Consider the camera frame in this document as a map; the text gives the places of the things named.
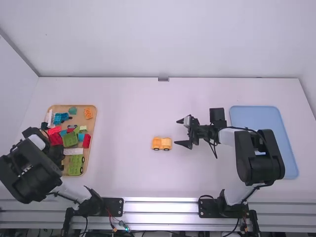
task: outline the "blue mat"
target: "blue mat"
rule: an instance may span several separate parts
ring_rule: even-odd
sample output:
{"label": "blue mat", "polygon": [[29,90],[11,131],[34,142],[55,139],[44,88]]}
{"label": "blue mat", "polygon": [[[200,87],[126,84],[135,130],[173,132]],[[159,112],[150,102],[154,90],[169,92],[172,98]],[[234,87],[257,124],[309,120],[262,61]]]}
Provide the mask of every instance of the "blue mat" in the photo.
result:
{"label": "blue mat", "polygon": [[253,130],[271,129],[285,165],[284,179],[296,179],[299,175],[291,144],[288,140],[282,117],[274,106],[232,106],[232,126],[248,127]]}

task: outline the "toy car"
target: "toy car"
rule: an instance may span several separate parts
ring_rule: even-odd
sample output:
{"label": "toy car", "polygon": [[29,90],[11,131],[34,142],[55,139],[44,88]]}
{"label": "toy car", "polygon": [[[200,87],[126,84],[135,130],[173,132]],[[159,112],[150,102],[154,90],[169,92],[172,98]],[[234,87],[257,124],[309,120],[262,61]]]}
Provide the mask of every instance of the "toy car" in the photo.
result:
{"label": "toy car", "polygon": [[172,140],[169,137],[160,138],[154,137],[152,149],[155,151],[164,150],[170,151],[172,148]]}
{"label": "toy car", "polygon": [[78,176],[83,173],[83,164],[85,158],[83,155],[72,155],[69,157],[68,175]]}

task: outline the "wooden board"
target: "wooden board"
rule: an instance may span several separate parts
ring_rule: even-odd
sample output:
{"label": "wooden board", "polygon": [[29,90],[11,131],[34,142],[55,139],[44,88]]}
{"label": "wooden board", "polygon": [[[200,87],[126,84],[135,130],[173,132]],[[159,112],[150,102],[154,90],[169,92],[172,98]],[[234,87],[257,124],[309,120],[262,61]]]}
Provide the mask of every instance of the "wooden board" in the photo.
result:
{"label": "wooden board", "polygon": [[[88,162],[89,162],[89,153],[91,149],[91,143],[92,143],[92,138],[93,138],[93,129],[94,129],[94,124],[95,124],[95,119],[97,116],[97,109],[93,105],[53,105],[48,108],[47,112],[49,112],[50,109],[53,110],[53,113],[68,113],[68,109],[70,107],[76,107],[77,108],[77,114],[76,115],[69,115],[73,117],[70,120],[64,121],[61,125],[62,130],[67,129],[67,126],[72,124],[76,124],[78,126],[87,126],[87,132],[91,136],[91,141],[90,141],[90,146],[88,149],[83,149],[83,156],[85,158],[85,162],[83,164],[83,175],[85,171],[87,170],[88,167]],[[84,109],[90,108],[92,111],[93,118],[90,119],[85,119],[84,116]],[[78,142],[78,145],[76,148],[82,148],[82,142]],[[68,164],[69,164],[69,156],[66,156],[65,159],[63,160],[63,165],[64,165],[64,171],[63,175],[68,176],[67,170],[68,170]]]}

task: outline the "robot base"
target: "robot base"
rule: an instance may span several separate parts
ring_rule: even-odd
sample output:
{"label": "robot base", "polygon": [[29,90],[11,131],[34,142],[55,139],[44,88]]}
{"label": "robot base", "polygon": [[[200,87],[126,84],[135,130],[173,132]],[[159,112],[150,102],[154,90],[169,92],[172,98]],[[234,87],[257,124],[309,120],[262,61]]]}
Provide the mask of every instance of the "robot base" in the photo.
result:
{"label": "robot base", "polygon": [[[114,197],[103,197],[102,199],[105,208],[108,209],[112,216],[121,217],[123,215],[124,199]],[[103,210],[100,216],[109,216],[108,211]]]}
{"label": "robot base", "polygon": [[248,204],[237,204],[224,211],[220,211],[219,206],[217,199],[200,199],[198,215],[200,218],[248,218]]}

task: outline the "white table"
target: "white table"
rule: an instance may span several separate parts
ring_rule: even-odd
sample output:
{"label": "white table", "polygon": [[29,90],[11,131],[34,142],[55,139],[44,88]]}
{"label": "white table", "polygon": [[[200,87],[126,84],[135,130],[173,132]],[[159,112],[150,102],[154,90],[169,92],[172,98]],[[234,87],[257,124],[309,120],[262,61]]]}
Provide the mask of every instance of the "white table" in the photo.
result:
{"label": "white table", "polygon": [[[54,104],[92,104],[98,110],[87,172],[82,177],[67,178],[67,182],[87,185],[101,196],[126,197],[132,201],[126,203],[125,211],[130,213],[125,218],[134,223],[133,229],[170,230],[232,229],[236,223],[233,219],[200,219],[194,202],[203,194],[217,197],[220,190],[237,178],[235,151],[218,146],[216,160],[209,146],[201,142],[191,151],[175,145],[169,152],[154,152],[153,137],[187,139],[186,129],[176,124],[176,120],[192,114],[201,124],[209,124],[209,108],[224,107],[230,123],[229,108],[233,105],[276,106],[300,175],[295,180],[276,181],[258,191],[250,201],[259,209],[259,224],[263,229],[302,231],[305,225],[310,232],[316,232],[316,217],[305,215],[316,214],[313,157],[316,123],[298,79],[170,78],[170,82],[158,82],[157,78],[40,78],[20,130],[40,126],[47,108]],[[155,206],[148,202],[152,200],[169,201],[174,208],[157,203]],[[62,205],[41,203],[23,207],[42,209],[43,205],[47,211],[60,210],[62,220],[56,224],[60,226],[64,215]],[[174,215],[133,214],[160,210]],[[284,213],[286,218],[276,216]],[[43,217],[34,218],[33,222],[43,226]],[[58,219],[51,215],[47,218],[50,225]],[[83,226],[83,219],[75,220],[75,227]],[[91,228],[104,229],[106,221],[92,217],[89,222]]]}

